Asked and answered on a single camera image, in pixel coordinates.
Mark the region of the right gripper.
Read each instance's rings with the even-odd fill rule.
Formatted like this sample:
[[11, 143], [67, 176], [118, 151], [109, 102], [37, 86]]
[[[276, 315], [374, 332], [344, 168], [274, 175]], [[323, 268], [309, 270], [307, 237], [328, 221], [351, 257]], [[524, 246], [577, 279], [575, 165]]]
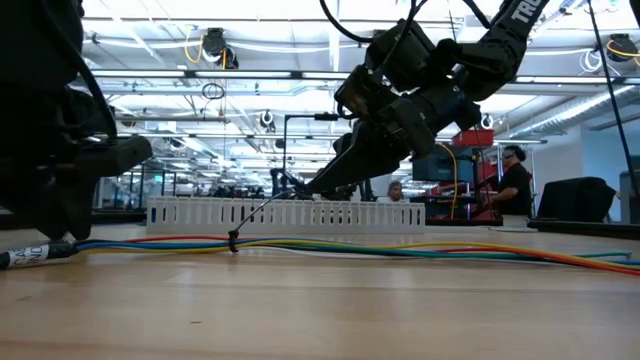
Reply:
[[310, 193], [324, 199], [350, 199], [358, 185], [393, 173], [410, 154], [431, 152], [449, 124], [464, 131], [481, 120], [480, 106], [413, 21], [401, 19], [375, 36], [366, 65], [381, 85], [379, 106], [370, 114], [387, 130], [359, 120], [333, 142], [335, 157], [307, 184]]

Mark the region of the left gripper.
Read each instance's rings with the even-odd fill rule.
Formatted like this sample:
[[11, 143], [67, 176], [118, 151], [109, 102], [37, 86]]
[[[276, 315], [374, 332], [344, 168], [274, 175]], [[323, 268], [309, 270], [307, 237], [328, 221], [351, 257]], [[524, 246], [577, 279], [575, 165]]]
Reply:
[[91, 232], [98, 179], [149, 159], [141, 136], [116, 138], [113, 113], [86, 92], [1, 89], [1, 206], [47, 236]]

